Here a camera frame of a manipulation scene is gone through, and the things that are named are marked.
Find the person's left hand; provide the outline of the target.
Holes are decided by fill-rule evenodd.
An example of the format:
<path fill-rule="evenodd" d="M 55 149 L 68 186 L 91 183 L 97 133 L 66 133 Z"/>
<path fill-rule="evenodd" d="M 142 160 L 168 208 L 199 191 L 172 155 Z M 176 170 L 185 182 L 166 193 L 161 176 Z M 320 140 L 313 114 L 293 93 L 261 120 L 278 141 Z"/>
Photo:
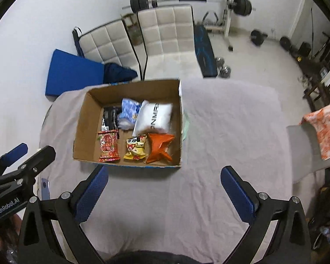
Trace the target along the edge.
<path fill-rule="evenodd" d="M 21 223 L 22 219 L 17 214 L 0 222 L 0 263 L 18 263 Z"/>

